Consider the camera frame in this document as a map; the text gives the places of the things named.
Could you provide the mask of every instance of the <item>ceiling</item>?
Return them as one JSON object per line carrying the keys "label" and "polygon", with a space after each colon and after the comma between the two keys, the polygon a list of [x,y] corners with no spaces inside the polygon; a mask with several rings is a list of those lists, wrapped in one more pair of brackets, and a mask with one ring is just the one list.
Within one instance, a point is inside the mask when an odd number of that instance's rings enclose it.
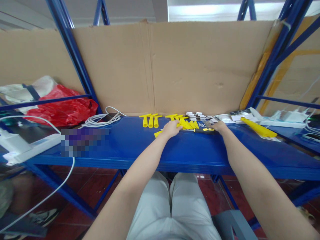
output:
{"label": "ceiling", "polygon": [[[64,0],[75,27],[93,23],[97,0]],[[105,0],[110,23],[130,24],[146,18],[162,21],[235,21],[241,0]],[[284,0],[255,0],[257,20],[274,20]],[[307,15],[320,12],[313,1]],[[0,29],[54,28],[45,0],[0,0]]]}

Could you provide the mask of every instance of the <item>person's left hand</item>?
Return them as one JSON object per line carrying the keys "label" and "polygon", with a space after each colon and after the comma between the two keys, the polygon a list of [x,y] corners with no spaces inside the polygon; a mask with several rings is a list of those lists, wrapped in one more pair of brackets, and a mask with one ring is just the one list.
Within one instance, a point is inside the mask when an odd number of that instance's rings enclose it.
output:
{"label": "person's left hand", "polygon": [[160,135],[166,136],[168,139],[174,137],[183,128],[182,126],[177,127],[178,123],[180,123],[179,120],[168,122],[164,125],[163,132]]}

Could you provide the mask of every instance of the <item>person's hand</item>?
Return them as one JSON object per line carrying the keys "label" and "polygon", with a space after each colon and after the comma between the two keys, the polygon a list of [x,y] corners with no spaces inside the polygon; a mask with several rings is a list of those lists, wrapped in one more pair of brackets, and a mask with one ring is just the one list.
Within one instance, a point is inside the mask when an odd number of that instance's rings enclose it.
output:
{"label": "person's hand", "polygon": [[214,124],[212,126],[212,128],[220,133],[228,131],[229,128],[227,127],[227,125],[223,122],[223,121],[219,121],[216,124]]}
{"label": "person's hand", "polygon": [[163,132],[160,135],[169,138],[174,137],[178,132],[183,128],[182,126],[177,127],[177,124],[180,123],[179,120],[170,121],[163,127]]}

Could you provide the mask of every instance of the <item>red plastic bag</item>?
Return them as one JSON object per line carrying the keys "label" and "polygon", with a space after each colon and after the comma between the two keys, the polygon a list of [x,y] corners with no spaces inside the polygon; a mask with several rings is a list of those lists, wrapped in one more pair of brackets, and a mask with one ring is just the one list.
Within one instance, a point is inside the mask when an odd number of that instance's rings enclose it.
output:
{"label": "red plastic bag", "polygon": [[[39,100],[63,98],[77,95],[80,95],[77,91],[58,84],[49,94],[40,98]],[[73,126],[84,122],[88,117],[95,115],[97,108],[98,104],[92,99],[77,98],[61,102],[38,105],[38,108],[30,109],[27,112],[27,115],[45,118],[56,127]],[[27,119],[49,126],[47,122],[38,118]]]}

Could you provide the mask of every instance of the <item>white pants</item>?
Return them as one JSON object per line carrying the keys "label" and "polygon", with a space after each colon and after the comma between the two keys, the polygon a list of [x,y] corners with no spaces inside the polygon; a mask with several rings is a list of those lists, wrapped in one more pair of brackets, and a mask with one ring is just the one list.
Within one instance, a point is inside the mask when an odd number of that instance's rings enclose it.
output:
{"label": "white pants", "polygon": [[155,172],[141,195],[129,239],[221,239],[197,177],[178,173],[169,189]]}

